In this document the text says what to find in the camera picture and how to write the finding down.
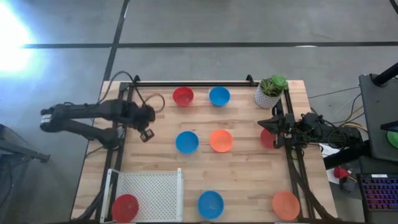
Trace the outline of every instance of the white wire basket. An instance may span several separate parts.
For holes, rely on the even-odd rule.
[[[182,222],[183,220],[183,174],[177,171],[131,172],[123,173],[114,169],[108,170],[100,223],[105,222],[109,206],[109,184],[111,176],[118,174],[116,198],[131,194],[138,200],[135,222]]]

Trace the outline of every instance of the white plant pot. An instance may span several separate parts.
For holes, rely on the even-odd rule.
[[[254,101],[259,107],[270,109],[278,103],[280,96],[282,96],[282,93],[276,97],[267,96],[262,92],[260,85],[258,85],[254,94]]]

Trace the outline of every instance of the potted plant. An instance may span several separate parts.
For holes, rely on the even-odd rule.
[[[261,80],[254,94],[254,101],[261,108],[273,108],[279,101],[283,90],[287,90],[286,78],[282,75],[273,75]]]

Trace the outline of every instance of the blue bowl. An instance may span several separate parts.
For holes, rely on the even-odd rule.
[[[185,154],[193,153],[198,148],[198,136],[191,131],[184,131],[177,136],[175,146],[177,149]]]
[[[215,87],[210,91],[210,101],[215,106],[224,106],[228,103],[230,98],[231,94],[229,94],[229,91],[222,86]]]
[[[204,218],[215,219],[223,213],[224,200],[219,193],[206,191],[198,200],[198,210]]]

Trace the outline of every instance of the desk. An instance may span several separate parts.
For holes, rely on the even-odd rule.
[[[109,83],[105,82],[102,94]],[[111,86],[107,100],[117,98],[119,82]],[[211,87],[192,87],[195,97],[188,108],[178,108],[173,102],[175,87],[140,87],[143,98],[153,93],[164,96],[166,106],[150,124],[155,137],[147,143],[139,133],[129,129],[121,172],[140,170],[177,170],[184,173],[185,222],[200,222],[197,199],[205,190],[216,190],[224,199],[225,209],[215,222],[274,222],[280,219],[272,211],[272,198],[282,190],[291,191],[285,150],[264,149],[259,141],[262,128],[257,121],[270,118],[271,111],[260,109],[254,102],[256,87],[228,87],[231,100],[222,108],[211,105],[208,94]],[[290,97],[296,119],[310,111],[303,81],[289,81]],[[133,100],[140,101],[134,93]],[[147,102],[155,110],[161,99]],[[108,128],[111,122],[95,119],[95,126]],[[227,129],[234,137],[233,148],[220,154],[212,150],[209,136],[216,129]],[[200,145],[197,151],[183,155],[175,148],[175,138],[181,131],[194,131]],[[88,152],[100,147],[89,143]],[[84,162],[72,218],[78,217],[98,193],[103,175],[106,151],[90,155]],[[308,146],[304,156],[308,181],[312,192],[327,211],[336,217],[336,208],[318,146]],[[305,201],[301,198],[303,213]]]

